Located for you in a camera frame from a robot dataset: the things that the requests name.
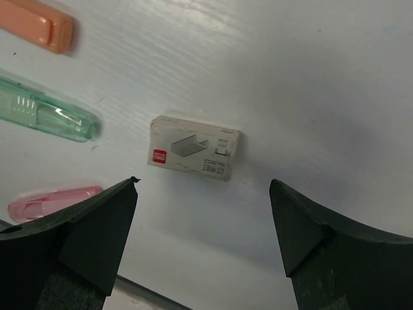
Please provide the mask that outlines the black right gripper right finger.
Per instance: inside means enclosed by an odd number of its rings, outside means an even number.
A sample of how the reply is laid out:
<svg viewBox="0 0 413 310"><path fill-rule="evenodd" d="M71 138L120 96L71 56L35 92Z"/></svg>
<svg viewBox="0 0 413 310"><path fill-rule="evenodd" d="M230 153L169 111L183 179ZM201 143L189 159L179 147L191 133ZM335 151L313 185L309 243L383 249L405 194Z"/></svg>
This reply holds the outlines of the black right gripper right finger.
<svg viewBox="0 0 413 310"><path fill-rule="evenodd" d="M359 223L279 180L269 188L299 309L412 309L412 239Z"/></svg>

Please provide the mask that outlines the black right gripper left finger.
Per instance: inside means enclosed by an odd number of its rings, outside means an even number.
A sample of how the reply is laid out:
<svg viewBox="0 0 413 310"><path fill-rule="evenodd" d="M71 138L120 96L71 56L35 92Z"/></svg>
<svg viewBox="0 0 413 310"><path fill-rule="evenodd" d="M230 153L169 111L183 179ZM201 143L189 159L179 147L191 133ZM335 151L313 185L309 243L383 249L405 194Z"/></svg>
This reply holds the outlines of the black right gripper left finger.
<svg viewBox="0 0 413 310"><path fill-rule="evenodd" d="M71 207L1 222L1 309L102 309L136 209L132 176Z"/></svg>

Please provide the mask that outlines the green highlighter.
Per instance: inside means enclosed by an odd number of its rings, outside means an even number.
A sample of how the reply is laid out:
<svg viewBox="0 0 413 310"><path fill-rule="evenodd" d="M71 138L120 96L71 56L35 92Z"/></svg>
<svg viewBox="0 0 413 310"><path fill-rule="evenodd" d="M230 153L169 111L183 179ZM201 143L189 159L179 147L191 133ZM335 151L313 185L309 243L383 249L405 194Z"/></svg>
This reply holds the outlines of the green highlighter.
<svg viewBox="0 0 413 310"><path fill-rule="evenodd" d="M95 114L5 77L1 78L1 119L81 143L101 132Z"/></svg>

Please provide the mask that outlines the orange highlighter with clear cap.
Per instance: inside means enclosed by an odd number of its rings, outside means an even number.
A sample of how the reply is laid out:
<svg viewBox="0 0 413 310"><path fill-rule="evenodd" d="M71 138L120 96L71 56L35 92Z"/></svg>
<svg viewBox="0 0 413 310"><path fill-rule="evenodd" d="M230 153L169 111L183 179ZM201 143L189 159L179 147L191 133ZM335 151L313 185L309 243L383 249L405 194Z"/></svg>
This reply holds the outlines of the orange highlighter with clear cap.
<svg viewBox="0 0 413 310"><path fill-rule="evenodd" d="M1 29L55 54L72 48L74 19L40 1L1 0Z"/></svg>

